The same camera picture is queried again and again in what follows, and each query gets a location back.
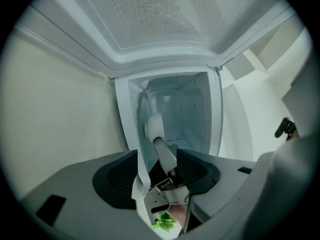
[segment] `green vegetable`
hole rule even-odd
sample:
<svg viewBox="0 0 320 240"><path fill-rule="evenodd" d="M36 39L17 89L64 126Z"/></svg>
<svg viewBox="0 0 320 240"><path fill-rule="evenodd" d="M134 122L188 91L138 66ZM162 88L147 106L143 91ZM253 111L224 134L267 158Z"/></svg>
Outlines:
<svg viewBox="0 0 320 240"><path fill-rule="evenodd" d="M154 230L162 229L166 232L170 232L175 228L176 220L172 218L167 212L163 211L159 213L159 219L152 224Z"/></svg>

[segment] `black rectangular slot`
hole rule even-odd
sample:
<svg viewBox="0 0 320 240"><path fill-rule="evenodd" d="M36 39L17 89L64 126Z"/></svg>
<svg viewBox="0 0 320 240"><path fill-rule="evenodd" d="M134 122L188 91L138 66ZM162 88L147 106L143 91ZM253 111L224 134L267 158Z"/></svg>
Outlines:
<svg viewBox="0 0 320 240"><path fill-rule="evenodd" d="M247 167L241 167L238 169L239 172L245 173L245 174L250 174L252 169L247 168Z"/></svg>
<svg viewBox="0 0 320 240"><path fill-rule="evenodd" d="M65 201L66 198L53 194L44 202L36 215L49 226L53 226Z"/></svg>

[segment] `white wall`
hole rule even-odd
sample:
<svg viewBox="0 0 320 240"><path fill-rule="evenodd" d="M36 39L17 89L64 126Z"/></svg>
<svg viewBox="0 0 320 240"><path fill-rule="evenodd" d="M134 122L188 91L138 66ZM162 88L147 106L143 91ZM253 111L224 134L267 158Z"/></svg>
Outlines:
<svg viewBox="0 0 320 240"><path fill-rule="evenodd" d="M233 93L237 93L239 99L236 99L235 95L226 95L225 90L230 86L223 90L224 109L231 108L230 104L232 103L234 108L231 109L231 112L224 113L223 145L219 155L241 160L248 159L248 153L243 153L239 148L242 143L239 143L240 137L237 136L238 134L247 135L251 138L252 159L254 161L263 153L276 150L286 141L286 134L280 138L275 138L274 136L282 119L284 117L292 118L282 102L282 97L290 89L291 82L303 67L311 49L311 38L308 31L304 29L292 45L283 51L282 56L268 70L258 70L259 63L256 61L258 57L252 52L249 53L250 56L247 56L247 58L250 58L252 64L256 64L254 66L255 70L233 82L235 88ZM245 71L241 68L242 65L240 63L232 64L229 62L227 65L228 67L225 67L224 70L228 71L230 67L233 67L231 72L235 70ZM224 76L228 75L227 73L221 74L222 86L224 86L224 81L230 82L229 78L224 79ZM243 131L239 128L239 111L240 114L243 114L241 109L238 109L241 106L235 107L239 102L241 102L245 114L245 116L242 116L244 118L242 124L245 125L247 122L249 133L246 125L241 126L244 129Z"/></svg>
<svg viewBox="0 0 320 240"><path fill-rule="evenodd" d="M225 66L228 68L229 72L236 81L255 70L253 65L243 53L229 61L227 64L225 64Z"/></svg>
<svg viewBox="0 0 320 240"><path fill-rule="evenodd" d="M278 29L272 31L270 34L266 35L264 38L256 42L253 46L250 47L250 50L258 56L259 53L266 47L266 45L270 42L271 38L275 35Z"/></svg>
<svg viewBox="0 0 320 240"><path fill-rule="evenodd" d="M127 149L103 77L17 36L1 73L1 165L18 199L67 165Z"/></svg>
<svg viewBox="0 0 320 240"><path fill-rule="evenodd" d="M248 118L252 139L252 158L253 161L257 161L260 155L275 151L286 141L286 135L275 138L275 132L282 119L289 116L289 112L274 93L274 88L268 80L253 88L238 87L237 91Z"/></svg>
<svg viewBox="0 0 320 240"><path fill-rule="evenodd" d="M273 33L272 38L257 55L267 70L289 49L303 28L300 18L295 15Z"/></svg>

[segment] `freezer compartment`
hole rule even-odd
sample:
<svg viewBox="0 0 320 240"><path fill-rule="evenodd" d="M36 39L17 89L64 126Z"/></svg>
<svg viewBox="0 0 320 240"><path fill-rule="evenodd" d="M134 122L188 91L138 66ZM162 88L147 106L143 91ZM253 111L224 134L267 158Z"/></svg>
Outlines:
<svg viewBox="0 0 320 240"><path fill-rule="evenodd" d="M171 151L188 149L217 156L222 136L220 77L208 66L162 68L115 79L119 113L130 150L138 150L138 173L150 188L158 160L145 134L151 115L161 114L164 141Z"/></svg>
<svg viewBox="0 0 320 240"><path fill-rule="evenodd" d="M211 137L211 104L206 72L193 75L143 77L130 81L140 88L137 125L141 151L148 171L158 160L154 146L147 139L144 125L151 115L160 113L164 141L174 154L177 149L209 152Z"/></svg>

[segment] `metal bracket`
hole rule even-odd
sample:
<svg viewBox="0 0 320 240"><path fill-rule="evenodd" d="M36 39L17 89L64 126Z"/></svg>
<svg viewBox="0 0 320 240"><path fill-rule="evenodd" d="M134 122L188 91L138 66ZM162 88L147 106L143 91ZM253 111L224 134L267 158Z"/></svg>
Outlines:
<svg viewBox="0 0 320 240"><path fill-rule="evenodd" d="M216 66L215 69L217 72L220 72L224 69L224 66Z"/></svg>
<svg viewBox="0 0 320 240"><path fill-rule="evenodd" d="M170 179L166 179L154 186L143 199L151 224L159 212L166 211L171 205L183 205L189 201L189 191L186 186L173 188Z"/></svg>

